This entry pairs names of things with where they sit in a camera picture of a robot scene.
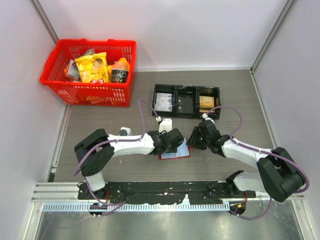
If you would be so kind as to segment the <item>red leather card holder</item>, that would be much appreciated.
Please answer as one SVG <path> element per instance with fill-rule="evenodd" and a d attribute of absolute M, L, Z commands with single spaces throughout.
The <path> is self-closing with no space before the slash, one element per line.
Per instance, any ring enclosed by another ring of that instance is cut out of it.
<path fill-rule="evenodd" d="M 171 159 L 180 159 L 180 158 L 189 158 L 190 147 L 187 145 L 187 138 L 184 139 L 183 143 L 177 148 L 176 152 L 173 153 L 164 153 L 161 154 L 158 159 L 159 160 L 171 160 Z"/>

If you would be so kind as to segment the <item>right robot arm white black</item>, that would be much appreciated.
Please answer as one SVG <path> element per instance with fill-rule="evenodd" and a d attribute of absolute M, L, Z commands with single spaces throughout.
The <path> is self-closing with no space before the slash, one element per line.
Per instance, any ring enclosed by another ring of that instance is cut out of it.
<path fill-rule="evenodd" d="M 231 176 L 231 182 L 225 186 L 230 197 L 236 198 L 244 191 L 255 191 L 284 202 L 307 185 L 305 175 L 284 148 L 272 150 L 247 145 L 227 134 L 220 134 L 212 120 L 204 120 L 194 127 L 187 145 L 198 150 L 209 149 L 213 154 L 257 169 L 256 173 L 241 170 Z"/>

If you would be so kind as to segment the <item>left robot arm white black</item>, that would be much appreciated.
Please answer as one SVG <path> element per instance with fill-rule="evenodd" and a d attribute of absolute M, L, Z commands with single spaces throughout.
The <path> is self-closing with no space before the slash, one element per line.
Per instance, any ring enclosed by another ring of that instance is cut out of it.
<path fill-rule="evenodd" d="M 174 153 L 183 141 L 184 137 L 177 128 L 127 136 L 107 134 L 103 128 L 97 129 L 74 147 L 78 161 L 74 174 L 81 173 L 88 183 L 89 193 L 95 199 L 102 199 L 107 193 L 102 170 L 112 158 Z"/>

